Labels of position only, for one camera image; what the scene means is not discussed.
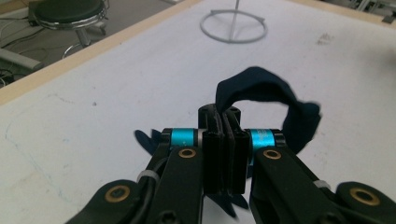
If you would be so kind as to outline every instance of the black fabric strap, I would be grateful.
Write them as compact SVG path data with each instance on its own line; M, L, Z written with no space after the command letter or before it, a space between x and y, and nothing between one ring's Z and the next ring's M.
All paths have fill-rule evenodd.
M294 153L312 140L320 122L319 105L299 102L286 81L260 67L249 67L219 83L216 91L219 113L242 100L280 102L289 106L282 133Z

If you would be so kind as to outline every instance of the table surface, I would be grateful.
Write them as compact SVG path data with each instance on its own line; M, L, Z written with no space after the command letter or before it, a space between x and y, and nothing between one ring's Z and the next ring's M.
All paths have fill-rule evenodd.
M135 180L149 155L134 130L195 128L217 84L253 65L321 104L315 139L299 154L319 178L333 189L359 181L395 200L394 25L318 2L250 0L240 9L265 18L263 40L230 45L201 32L211 9L233 7L182 2L1 89L0 223L64 223L105 183ZM287 109L236 106L243 128L280 128ZM205 200L203 223L237 221Z

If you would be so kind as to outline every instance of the cable tie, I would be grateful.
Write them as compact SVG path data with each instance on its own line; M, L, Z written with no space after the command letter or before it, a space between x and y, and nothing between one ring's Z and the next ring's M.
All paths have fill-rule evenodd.
M142 178L143 176L153 178L155 180L156 185L158 185L158 183L160 182L160 176L157 175L157 173L155 173L152 170L144 170L144 171L140 172L139 176L137 177L137 182L139 182L140 178Z
M318 187L318 189L323 189L323 188L331 189L331 186L324 180L316 180L314 181L314 184Z

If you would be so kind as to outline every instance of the black stool seat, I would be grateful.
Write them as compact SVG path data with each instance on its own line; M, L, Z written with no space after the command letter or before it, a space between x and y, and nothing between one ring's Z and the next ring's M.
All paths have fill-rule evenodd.
M53 30L90 26L105 15L103 0L45 0L35 9L37 22Z

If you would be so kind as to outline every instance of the white table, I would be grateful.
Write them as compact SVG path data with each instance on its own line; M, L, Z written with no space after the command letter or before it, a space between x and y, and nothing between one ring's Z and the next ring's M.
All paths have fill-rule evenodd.
M195 128L217 84L252 65L321 103L316 137L299 155L314 173L333 189L355 180L396 199L396 30L353 19L356 12L250 0L240 8L263 16L269 33L228 45L201 33L199 20L234 2L195 3L0 90L0 223L64 223L105 183L135 180L149 155L134 130ZM286 115L282 105L236 106L243 128L280 128ZM205 200L204 223L236 222Z

